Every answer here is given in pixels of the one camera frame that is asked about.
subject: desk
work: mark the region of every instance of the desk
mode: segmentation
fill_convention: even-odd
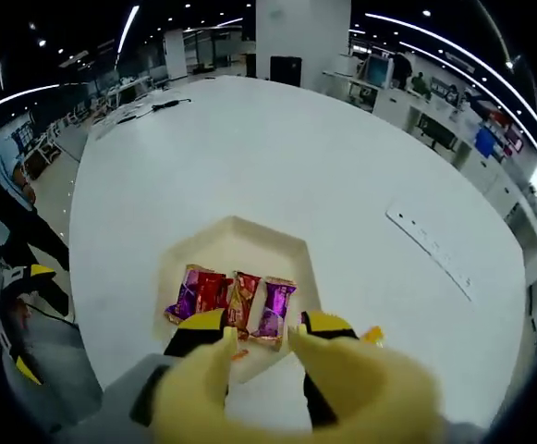
[[[75,185],[71,284],[104,388],[165,348],[153,336],[162,253],[237,215],[304,239],[326,312],[359,333],[381,326],[385,347],[429,366],[446,417],[491,423],[519,353],[525,273],[505,223],[452,166],[377,117],[280,83],[225,76],[158,97],[192,103],[101,137],[96,124]],[[467,265],[475,303],[385,216],[397,202]],[[302,378],[288,355],[231,388],[226,413],[310,429]]]
[[[119,85],[108,91],[108,101],[112,108],[118,108],[120,104],[120,94],[130,88],[135,88],[135,98],[139,98],[149,91],[147,82],[151,81],[151,77],[141,77],[124,85]]]

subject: monitor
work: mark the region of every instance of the monitor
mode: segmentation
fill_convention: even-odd
[[[517,150],[517,153],[520,153],[520,150],[522,150],[523,148],[523,140],[520,135],[520,132],[514,125],[510,125],[510,128],[508,128],[505,137],[513,146],[513,148]]]
[[[379,88],[387,88],[391,80],[393,61],[378,55],[371,55],[363,70],[363,80]]]

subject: wrapped candy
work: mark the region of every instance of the wrapped candy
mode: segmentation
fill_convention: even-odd
[[[260,277],[240,271],[236,273],[235,286],[231,291],[231,300],[227,309],[227,323],[239,330],[239,336],[242,339],[248,336],[246,326],[250,317],[251,303],[260,279]]]
[[[266,303],[262,310],[260,326],[257,331],[251,333],[251,339],[276,348],[280,347],[288,302],[296,289],[297,285],[290,280],[266,278]]]
[[[200,265],[186,265],[186,273],[179,287],[177,302],[164,311],[164,316],[172,323],[179,324],[196,313],[196,290],[200,272],[211,271]]]
[[[210,312],[217,308],[219,295],[223,292],[225,275],[200,272],[196,289],[196,313]]]

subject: pillar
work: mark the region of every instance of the pillar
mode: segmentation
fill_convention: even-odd
[[[301,87],[319,91],[322,72],[348,53],[351,0],[257,0],[259,79],[270,78],[271,56],[302,61]]]
[[[164,35],[165,66],[170,80],[188,76],[186,69],[186,51],[184,50],[184,34],[182,30],[168,31]]]

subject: beige tray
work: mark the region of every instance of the beige tray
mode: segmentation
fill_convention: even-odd
[[[298,288],[288,305],[287,326],[296,325],[301,312],[320,309],[311,258],[304,240],[236,216],[226,217],[163,254],[153,320],[153,334],[163,341],[169,342],[176,331],[163,313],[167,306],[176,303],[187,264],[198,264],[228,276],[240,270],[263,278],[274,276],[294,280]],[[251,306],[250,333],[258,328],[265,300],[266,287],[262,281]],[[231,380],[239,383],[257,376],[289,352],[287,334],[280,351],[249,341],[241,341],[238,346],[250,352],[231,365]]]

